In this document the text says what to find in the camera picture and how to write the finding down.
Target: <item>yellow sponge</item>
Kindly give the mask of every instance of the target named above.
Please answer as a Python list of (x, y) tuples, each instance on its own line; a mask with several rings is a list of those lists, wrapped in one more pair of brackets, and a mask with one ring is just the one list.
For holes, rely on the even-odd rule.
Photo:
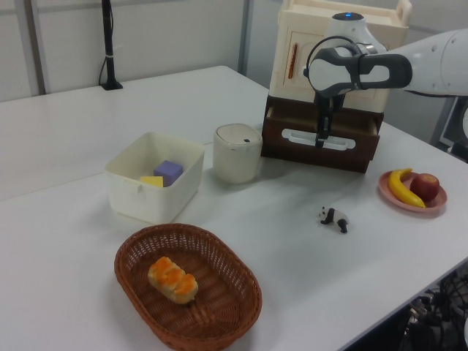
[(144, 176), (144, 177), (140, 177), (140, 181), (142, 183), (147, 183), (147, 184), (151, 184), (151, 185), (154, 185), (154, 186), (157, 186), (159, 188), (162, 188), (163, 185), (162, 185), (162, 177), (161, 176), (157, 176), (157, 177), (153, 177), (153, 176)]

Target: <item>bread roll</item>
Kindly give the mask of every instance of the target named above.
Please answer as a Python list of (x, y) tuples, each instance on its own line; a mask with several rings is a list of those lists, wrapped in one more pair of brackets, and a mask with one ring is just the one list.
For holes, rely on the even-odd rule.
[(198, 284), (193, 275), (186, 274), (168, 257), (161, 257), (151, 265), (148, 280), (164, 296), (179, 304), (194, 300), (198, 291)]

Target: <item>brown woven basket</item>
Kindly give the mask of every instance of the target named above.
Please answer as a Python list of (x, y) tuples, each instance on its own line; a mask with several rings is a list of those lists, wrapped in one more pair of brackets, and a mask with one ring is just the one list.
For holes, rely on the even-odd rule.
[[(193, 302), (173, 303), (149, 284), (148, 269), (162, 256), (195, 276)], [(117, 252), (115, 271), (140, 316), (174, 350), (223, 350), (254, 325), (262, 308), (254, 274), (214, 234), (192, 225), (140, 230)]]

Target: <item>apple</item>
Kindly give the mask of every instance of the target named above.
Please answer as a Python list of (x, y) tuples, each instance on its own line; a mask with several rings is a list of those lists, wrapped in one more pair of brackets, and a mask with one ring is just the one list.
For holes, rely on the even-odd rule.
[(409, 190), (414, 192), (425, 203), (433, 200), (439, 194), (440, 183), (435, 175), (421, 173), (414, 177)]

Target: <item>pink plate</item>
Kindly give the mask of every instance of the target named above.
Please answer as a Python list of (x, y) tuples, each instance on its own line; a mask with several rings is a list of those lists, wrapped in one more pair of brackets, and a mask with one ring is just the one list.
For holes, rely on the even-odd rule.
[[(414, 212), (435, 212), (441, 209), (444, 204), (447, 202), (447, 193), (445, 192), (444, 188), (440, 187), (439, 194), (433, 199), (432, 201), (425, 203), (426, 208), (421, 208), (417, 206), (411, 206), (407, 205), (406, 203), (403, 203), (399, 199), (396, 198), (396, 196), (392, 193), (390, 188), (388, 187), (388, 177), (390, 176), (390, 172), (383, 173), (380, 176), (379, 179), (379, 190), (382, 193), (382, 195), (389, 200), (391, 203), (394, 203), (398, 207), (404, 208), (405, 210), (408, 211), (414, 211)], [(417, 176), (417, 173), (410, 172), (403, 177), (401, 177), (401, 182), (403, 185), (406, 186), (406, 188), (410, 188), (411, 181), (414, 179), (415, 176)]]

